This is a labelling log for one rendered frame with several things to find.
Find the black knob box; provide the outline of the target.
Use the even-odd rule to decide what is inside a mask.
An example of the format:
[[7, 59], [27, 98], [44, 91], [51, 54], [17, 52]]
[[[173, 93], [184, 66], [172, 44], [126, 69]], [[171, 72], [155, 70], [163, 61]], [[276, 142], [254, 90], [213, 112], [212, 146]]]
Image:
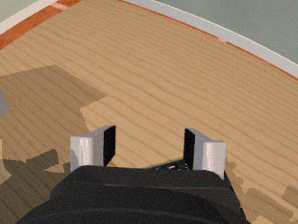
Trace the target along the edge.
[[[177, 163], [176, 163], [177, 162]], [[170, 166], [170, 167], [169, 167]], [[155, 168], [151, 167], [150, 169], [173, 169], [173, 170], [190, 170], [185, 159], [180, 159], [180, 160], [177, 160], [177, 161], [173, 161], [173, 162], [170, 162], [170, 163], [166, 163], [166, 164], [162, 164], [162, 165], [159, 165], [159, 166], [155, 166]], [[227, 174], [225, 174], [225, 170], [224, 170], [224, 179], [223, 181], [230, 187], [230, 189], [235, 193], [229, 179], [228, 179], [228, 176]], [[244, 211], [242, 209], [242, 207], [240, 208], [241, 209], [241, 214], [240, 216], [247, 219], [245, 214], [244, 214]]]

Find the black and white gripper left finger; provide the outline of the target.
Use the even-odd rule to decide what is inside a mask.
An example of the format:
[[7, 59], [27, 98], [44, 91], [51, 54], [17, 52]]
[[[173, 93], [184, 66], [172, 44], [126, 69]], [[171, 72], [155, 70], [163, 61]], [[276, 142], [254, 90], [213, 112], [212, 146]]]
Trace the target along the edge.
[[71, 136], [71, 172], [85, 165], [107, 166], [115, 155], [115, 146], [115, 125], [105, 125], [85, 135]]

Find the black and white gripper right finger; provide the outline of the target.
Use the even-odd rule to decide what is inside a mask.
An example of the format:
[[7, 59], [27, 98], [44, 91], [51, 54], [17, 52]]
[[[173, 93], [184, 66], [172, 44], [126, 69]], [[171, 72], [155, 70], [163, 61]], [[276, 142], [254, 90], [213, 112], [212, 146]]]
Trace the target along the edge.
[[212, 140], [195, 128], [185, 128], [184, 152], [190, 170], [213, 171], [224, 178], [226, 142]]

